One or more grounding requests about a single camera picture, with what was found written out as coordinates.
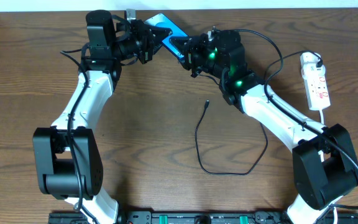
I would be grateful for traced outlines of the blue screen smartphone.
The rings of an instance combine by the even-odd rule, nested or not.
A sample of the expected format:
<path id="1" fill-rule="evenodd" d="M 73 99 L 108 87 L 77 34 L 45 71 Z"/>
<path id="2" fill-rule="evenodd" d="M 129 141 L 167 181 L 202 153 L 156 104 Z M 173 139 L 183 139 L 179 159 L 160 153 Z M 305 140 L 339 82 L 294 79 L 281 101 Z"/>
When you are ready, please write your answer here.
<path id="1" fill-rule="evenodd" d="M 172 37 L 187 37 L 188 35 L 183 32 L 173 21 L 171 21 L 165 14 L 157 14 L 145 21 L 146 24 L 159 27 L 159 28 L 169 28 L 171 34 L 162 40 L 162 44 L 179 60 L 183 59 L 184 56 L 180 51 L 173 46 L 170 39 Z"/>

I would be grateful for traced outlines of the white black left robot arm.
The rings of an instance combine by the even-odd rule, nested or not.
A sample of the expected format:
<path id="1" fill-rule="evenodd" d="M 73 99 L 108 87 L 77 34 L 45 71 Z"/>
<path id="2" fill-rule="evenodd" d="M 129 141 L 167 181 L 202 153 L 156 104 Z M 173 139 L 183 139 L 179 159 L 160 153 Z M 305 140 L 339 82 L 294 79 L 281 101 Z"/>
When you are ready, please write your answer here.
<path id="1" fill-rule="evenodd" d="M 87 13 L 89 41 L 78 51 L 78 84 L 61 115 L 37 128 L 32 141 L 39 189 L 74 206 L 88 223 L 117 223 L 119 205 L 103 188 L 103 163 L 94 137 L 122 68 L 152 60 L 173 31 L 148 24 L 128 9 Z"/>

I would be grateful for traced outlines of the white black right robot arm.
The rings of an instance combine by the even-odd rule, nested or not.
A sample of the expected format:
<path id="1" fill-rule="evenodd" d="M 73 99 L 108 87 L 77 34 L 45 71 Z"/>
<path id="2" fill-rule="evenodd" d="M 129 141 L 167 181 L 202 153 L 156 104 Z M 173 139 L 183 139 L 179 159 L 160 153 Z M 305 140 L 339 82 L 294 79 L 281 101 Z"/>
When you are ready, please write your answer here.
<path id="1" fill-rule="evenodd" d="M 317 223 L 338 200 L 358 186 L 358 160 L 349 132 L 301 114 L 277 96 L 269 82 L 248 68 L 241 30 L 213 30 L 173 36 L 172 48 L 193 77 L 205 72 L 235 106 L 269 129 L 291 151 L 298 195 L 286 211 L 290 223 Z"/>

